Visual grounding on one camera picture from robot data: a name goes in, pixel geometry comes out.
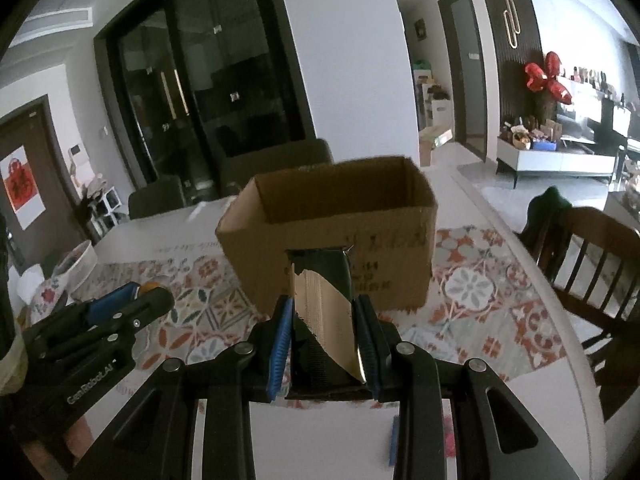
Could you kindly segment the person left hand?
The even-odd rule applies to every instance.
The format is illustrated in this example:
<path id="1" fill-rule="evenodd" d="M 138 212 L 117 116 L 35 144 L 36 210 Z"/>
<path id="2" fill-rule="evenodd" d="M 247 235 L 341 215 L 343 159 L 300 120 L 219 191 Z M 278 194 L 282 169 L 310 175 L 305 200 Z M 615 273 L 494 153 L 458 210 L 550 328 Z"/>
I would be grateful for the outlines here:
<path id="1" fill-rule="evenodd" d="M 48 442 L 25 443 L 22 451 L 41 479 L 67 479 L 93 442 L 88 420 L 82 416 L 64 434 Z"/>

